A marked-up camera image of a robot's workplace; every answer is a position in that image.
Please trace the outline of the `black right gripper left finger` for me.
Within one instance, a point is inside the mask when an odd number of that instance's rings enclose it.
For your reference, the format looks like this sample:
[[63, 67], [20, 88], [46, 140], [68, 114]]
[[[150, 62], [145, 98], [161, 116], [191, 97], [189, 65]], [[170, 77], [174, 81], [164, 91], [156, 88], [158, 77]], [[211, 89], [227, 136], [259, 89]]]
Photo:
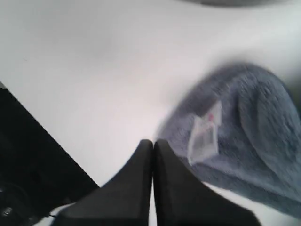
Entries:
[[60, 211], [55, 226], [147, 226], [153, 144], [141, 140], [124, 167], [105, 185]]

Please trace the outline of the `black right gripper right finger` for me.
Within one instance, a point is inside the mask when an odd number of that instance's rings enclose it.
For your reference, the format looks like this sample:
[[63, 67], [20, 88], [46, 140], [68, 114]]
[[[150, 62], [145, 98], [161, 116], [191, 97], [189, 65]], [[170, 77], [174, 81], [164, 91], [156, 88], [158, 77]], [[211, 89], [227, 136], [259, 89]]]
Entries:
[[154, 197], [159, 226], [258, 226], [255, 215], [202, 184], [165, 140], [154, 145]]

